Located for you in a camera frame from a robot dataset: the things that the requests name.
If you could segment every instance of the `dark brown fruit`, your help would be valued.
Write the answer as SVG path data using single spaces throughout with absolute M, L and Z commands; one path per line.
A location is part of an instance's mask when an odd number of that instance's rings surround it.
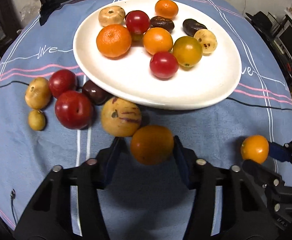
M 174 22 L 171 19 L 167 19 L 161 16 L 155 16 L 150 19 L 150 28 L 163 28 L 167 30 L 169 33 L 173 31 L 175 28 Z
M 188 36 L 194 37 L 195 33 L 201 29 L 207 29 L 205 25 L 194 19 L 186 19 L 183 22 L 183 30 Z
M 110 98 L 110 93 L 97 86 L 91 80 L 88 80 L 83 88 L 82 93 L 89 98 L 94 105 L 102 105 Z

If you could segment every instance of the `screw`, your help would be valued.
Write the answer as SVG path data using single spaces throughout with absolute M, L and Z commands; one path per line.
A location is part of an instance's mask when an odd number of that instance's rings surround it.
M 276 186 L 278 186 L 278 184 L 279 184 L 279 180 L 278 179 L 274 179 L 274 186 L 276 187 Z
M 94 158 L 90 158 L 90 159 L 88 159 L 88 160 L 86 161 L 86 163 L 87 163 L 88 165 L 95 165 L 95 164 L 97 163 L 97 160 L 94 159 Z
M 240 171 L 240 167 L 238 167 L 237 165 L 233 165 L 233 166 L 231 167 L 231 170 L 232 170 L 233 172 L 239 172 L 239 171 Z
M 196 163 L 197 163 L 198 165 L 200 165 L 200 166 L 203 166 L 203 165 L 205 165 L 207 162 L 206 162 L 204 159 L 197 159 L 197 160 L 196 160 Z
M 63 168 L 63 167 L 60 166 L 60 165 L 55 165 L 55 166 L 52 168 L 52 170 L 53 170 L 53 172 L 59 172 L 62 168 Z
M 278 212 L 278 210 L 280 210 L 280 204 L 277 203 L 275 206 L 274 206 L 274 210 L 275 212 Z

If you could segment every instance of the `orange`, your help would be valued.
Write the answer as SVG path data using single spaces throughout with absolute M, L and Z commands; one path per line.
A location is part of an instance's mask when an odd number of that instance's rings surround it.
M 170 51 L 173 44 L 172 36 L 163 28 L 151 28 L 143 37 L 144 48 L 152 55 L 160 51 Z
M 178 14 L 178 6 L 171 0 L 159 0 L 155 4 L 155 13 L 168 19 L 173 19 Z
M 144 165 L 156 165 L 166 161 L 173 152 L 172 132 L 163 126 L 147 125 L 134 133 L 130 150 L 135 159 Z
M 261 135 L 253 135 L 244 140 L 240 153 L 244 160 L 253 160 L 262 164 L 268 156 L 269 144 L 267 139 Z
M 97 49 L 105 57 L 119 57 L 129 50 L 131 44 L 129 31 L 120 24 L 102 28 L 96 38 Z

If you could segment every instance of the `tablecloth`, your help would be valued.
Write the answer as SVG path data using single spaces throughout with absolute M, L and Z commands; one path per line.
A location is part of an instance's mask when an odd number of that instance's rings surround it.
M 72 41 L 80 23 L 98 8 L 118 0 L 84 0 L 63 5 L 45 25 L 34 19 L 7 50 L 0 63 L 0 86 L 11 81 L 29 83 L 49 78 L 60 69 L 87 80 L 77 66 Z M 244 103 L 292 109 L 283 75 L 271 52 L 254 28 L 224 0 L 175 0 L 190 5 L 218 22 L 234 40 L 242 60 L 242 76 L 230 97 Z M 12 83 L 0 88 L 0 216 L 15 227 L 10 192 L 20 217 L 33 193 L 50 171 L 81 164 L 110 146 L 113 137 L 103 131 L 97 107 L 95 122 L 84 130 L 68 130 L 46 109 L 47 127 L 33 131 L 27 124 L 30 111 L 24 101 L 26 86 Z M 284 144 L 292 139 L 292 111 L 249 107 L 222 102 L 194 111 L 166 111 L 140 106 L 144 120 L 168 127 L 185 147 L 211 164 L 229 168 L 240 164 L 238 142 L 253 134 Z M 292 165 L 267 160 L 292 185 Z M 111 239 L 182 239 L 192 208 L 194 191 L 182 184 L 173 159 L 157 166 L 138 164 L 121 154 L 112 184 L 98 191 L 102 214 Z M 73 230 L 80 234 L 77 191 L 72 189 Z M 218 232 L 220 197 L 216 201 L 213 233 Z

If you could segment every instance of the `oval plate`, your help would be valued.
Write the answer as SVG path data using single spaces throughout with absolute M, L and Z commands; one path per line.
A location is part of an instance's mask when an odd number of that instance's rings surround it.
M 149 18 L 155 16 L 158 0 L 121 0 L 104 7 L 118 5 L 125 12 L 142 10 Z M 132 45 L 120 59 L 104 57 L 97 49 L 96 37 L 102 26 L 99 10 L 89 15 L 78 27 L 74 41 L 74 56 L 85 75 L 104 90 L 128 101 L 162 109 L 190 110 L 216 104 L 227 98 L 237 87 L 241 77 L 241 59 L 228 33 L 206 14 L 176 2 L 179 12 L 173 20 L 171 35 L 174 42 L 186 36 L 182 23 L 193 18 L 206 25 L 218 42 L 217 49 L 188 71 L 179 68 L 174 77 L 162 81 L 149 68 L 151 55 L 142 43 Z

